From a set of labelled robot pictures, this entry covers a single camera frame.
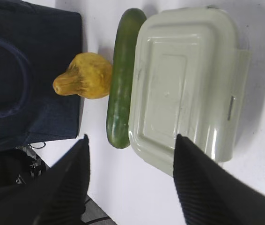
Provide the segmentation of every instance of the bag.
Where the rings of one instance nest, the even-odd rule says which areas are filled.
[[[77,136],[80,97],[52,82],[79,53],[78,13],[0,0],[0,150]]]

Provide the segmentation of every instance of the cucumber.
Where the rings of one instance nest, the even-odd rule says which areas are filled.
[[[107,137],[112,146],[129,146],[128,118],[133,85],[133,66],[139,30],[146,20],[138,8],[131,8],[121,17],[114,49],[114,65],[106,119]]]

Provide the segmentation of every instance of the white plastic container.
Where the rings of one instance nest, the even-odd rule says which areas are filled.
[[[172,176],[176,135],[210,158],[232,158],[250,52],[222,10],[164,11],[142,25],[136,46],[129,138],[146,162]]]

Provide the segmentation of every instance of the black cable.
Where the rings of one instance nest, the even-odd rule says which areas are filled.
[[[110,219],[110,217],[102,217],[102,218],[91,220],[89,222],[85,222],[85,224],[86,225],[94,224],[94,223],[97,223],[97,222],[100,222],[100,221],[104,221],[104,220],[108,220],[108,219]]]
[[[90,200],[91,200],[91,198],[89,198],[88,200],[86,200],[86,201],[85,201],[85,204],[87,204]]]

